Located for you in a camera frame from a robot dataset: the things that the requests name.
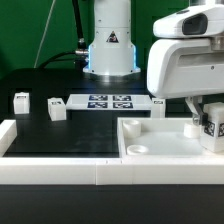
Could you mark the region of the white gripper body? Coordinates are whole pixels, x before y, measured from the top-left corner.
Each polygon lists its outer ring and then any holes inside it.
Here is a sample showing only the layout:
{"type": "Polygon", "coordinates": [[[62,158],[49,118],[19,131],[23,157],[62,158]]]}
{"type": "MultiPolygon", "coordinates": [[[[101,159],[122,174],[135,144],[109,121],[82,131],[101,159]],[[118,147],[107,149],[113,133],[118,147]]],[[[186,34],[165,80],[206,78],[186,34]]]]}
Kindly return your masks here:
{"type": "Polygon", "coordinates": [[[198,0],[157,20],[147,88],[158,98],[224,92],[224,0],[198,0]]]}

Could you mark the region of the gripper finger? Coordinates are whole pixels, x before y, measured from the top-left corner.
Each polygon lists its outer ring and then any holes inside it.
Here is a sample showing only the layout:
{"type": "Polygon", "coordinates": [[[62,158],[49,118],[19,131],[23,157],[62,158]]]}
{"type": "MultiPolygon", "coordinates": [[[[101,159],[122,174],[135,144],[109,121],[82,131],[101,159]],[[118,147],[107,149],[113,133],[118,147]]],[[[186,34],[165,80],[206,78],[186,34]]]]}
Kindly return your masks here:
{"type": "Polygon", "coordinates": [[[189,107],[190,111],[192,112],[192,122],[194,125],[201,125],[203,120],[203,111],[200,107],[202,103],[201,96],[189,96],[185,98],[185,102],[189,107]]]}

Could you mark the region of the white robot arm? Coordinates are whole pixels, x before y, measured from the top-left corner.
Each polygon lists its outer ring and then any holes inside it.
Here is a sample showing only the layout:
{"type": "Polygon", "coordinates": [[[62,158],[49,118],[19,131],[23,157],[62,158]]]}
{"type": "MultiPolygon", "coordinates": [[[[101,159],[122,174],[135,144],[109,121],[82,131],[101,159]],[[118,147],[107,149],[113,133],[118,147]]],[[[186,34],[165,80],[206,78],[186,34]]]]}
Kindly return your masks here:
{"type": "MultiPolygon", "coordinates": [[[[130,0],[94,0],[95,37],[84,72],[108,82],[136,74],[130,0]]],[[[224,0],[189,0],[189,6],[157,20],[147,64],[147,88],[161,99],[182,98],[193,122],[204,125],[203,95],[224,92],[224,0]]]]}

